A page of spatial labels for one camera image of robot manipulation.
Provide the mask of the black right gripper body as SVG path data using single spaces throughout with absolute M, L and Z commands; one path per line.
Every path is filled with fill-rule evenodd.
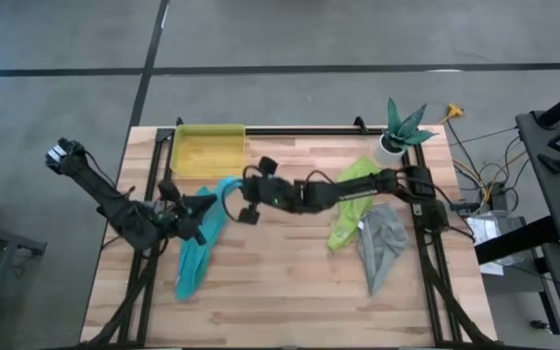
M 274 176 L 278 163 L 270 157 L 262 157 L 257 166 L 248 165 L 243 170 L 240 190 L 248 207 L 243 208 L 238 222 L 255 225 L 260 217 L 257 206 L 262 203 L 276 209 L 296 213 L 299 188 Z

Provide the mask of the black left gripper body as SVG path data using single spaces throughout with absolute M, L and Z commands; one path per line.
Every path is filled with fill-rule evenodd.
M 202 213 L 198 217 L 189 214 L 188 196 L 182 195 L 171 180 L 161 180 L 158 185 L 160 199 L 167 206 L 161 213 L 161 221 L 167 224 L 175 236 L 183 240 L 193 239 L 199 246 L 206 244 L 206 239 L 199 226 L 202 218 L 207 211 L 207 206 L 199 207 Z

